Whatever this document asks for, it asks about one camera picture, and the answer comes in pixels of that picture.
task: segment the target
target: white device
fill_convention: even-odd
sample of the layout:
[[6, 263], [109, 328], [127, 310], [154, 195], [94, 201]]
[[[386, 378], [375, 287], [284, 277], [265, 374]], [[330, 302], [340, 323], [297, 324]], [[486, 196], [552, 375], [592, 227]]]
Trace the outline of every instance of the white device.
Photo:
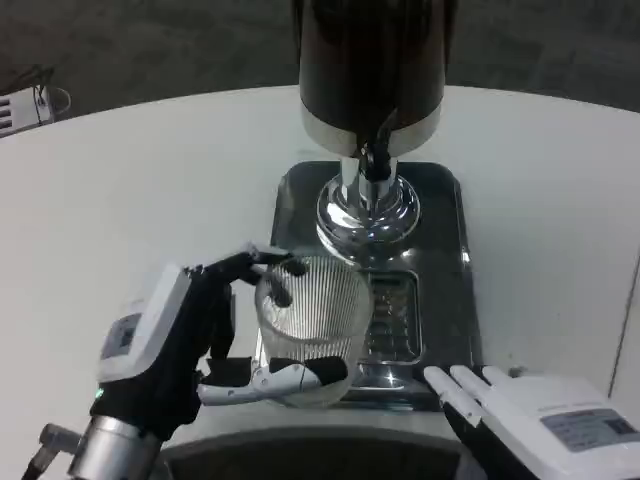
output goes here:
[[541, 480], [640, 478], [640, 432], [584, 380], [552, 375], [511, 378], [496, 367], [487, 382], [463, 366], [424, 376], [471, 427], [484, 424]]
[[30, 87], [9, 95], [0, 95], [0, 138], [53, 123], [49, 90], [44, 87], [42, 99], [40, 87]]

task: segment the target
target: glass cup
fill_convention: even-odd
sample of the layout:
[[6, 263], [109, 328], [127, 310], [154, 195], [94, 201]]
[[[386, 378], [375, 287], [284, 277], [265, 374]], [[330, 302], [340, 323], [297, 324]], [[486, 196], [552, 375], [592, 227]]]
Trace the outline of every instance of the glass cup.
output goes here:
[[[306, 273], [296, 276], [287, 262], [301, 262]], [[271, 298], [274, 278], [291, 296], [288, 307]], [[357, 371], [371, 319], [373, 296], [366, 279], [346, 263], [329, 256], [298, 257], [273, 267], [256, 288], [256, 310], [267, 359], [303, 362], [339, 356], [347, 366], [345, 380], [317, 390], [289, 395], [282, 403], [326, 407], [349, 390]]]

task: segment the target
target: round table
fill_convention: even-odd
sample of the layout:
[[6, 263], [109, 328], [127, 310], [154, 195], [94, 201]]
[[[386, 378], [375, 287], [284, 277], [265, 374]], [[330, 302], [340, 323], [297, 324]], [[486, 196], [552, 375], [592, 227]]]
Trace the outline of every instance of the round table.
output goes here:
[[[441, 163], [462, 184], [487, 362], [579, 374], [608, 391], [640, 244], [638, 152], [636, 114], [447, 88], [437, 133], [401, 160]], [[22, 474], [46, 422], [86, 425], [97, 356], [123, 300], [167, 261], [267, 243], [281, 176], [318, 156], [330, 154], [302, 128], [297, 87], [137, 105], [0, 140], [6, 478]], [[246, 356], [257, 325], [251, 289], [237, 291], [231, 354]], [[441, 419], [418, 414], [264, 419], [265, 407], [234, 408], [201, 411], [174, 443], [256, 422], [447, 434]]]

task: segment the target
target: floor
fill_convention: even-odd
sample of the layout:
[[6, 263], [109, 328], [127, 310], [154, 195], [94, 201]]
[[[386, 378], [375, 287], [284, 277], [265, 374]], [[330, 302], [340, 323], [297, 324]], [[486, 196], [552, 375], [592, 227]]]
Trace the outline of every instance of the floor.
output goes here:
[[[448, 83], [640, 111], [637, 0], [461, 0]], [[0, 85], [55, 66], [69, 115], [297, 82], [288, 0], [0, 0]]]

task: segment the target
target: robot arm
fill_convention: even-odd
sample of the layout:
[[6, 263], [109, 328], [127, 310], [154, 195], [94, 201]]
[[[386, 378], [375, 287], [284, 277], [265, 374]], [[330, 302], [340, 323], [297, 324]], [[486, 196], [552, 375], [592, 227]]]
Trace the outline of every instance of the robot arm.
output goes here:
[[640, 478], [640, 433], [587, 382], [479, 373], [427, 367], [424, 377], [490, 480]]
[[[75, 451], [69, 475], [82, 480], [144, 480], [162, 443], [193, 422], [201, 404], [229, 405], [299, 393], [343, 380], [337, 357], [306, 363], [271, 359], [263, 369], [251, 359], [229, 359], [234, 339], [231, 283], [256, 285], [274, 265], [292, 258], [276, 248], [249, 245], [208, 266], [168, 265], [154, 289], [136, 299], [111, 327], [100, 355], [99, 390], [91, 421]], [[304, 275], [302, 263], [289, 273]], [[286, 307], [291, 295], [276, 278], [273, 301]], [[207, 351], [211, 373], [198, 362]], [[62, 449], [41, 449], [30, 463], [33, 480]]]

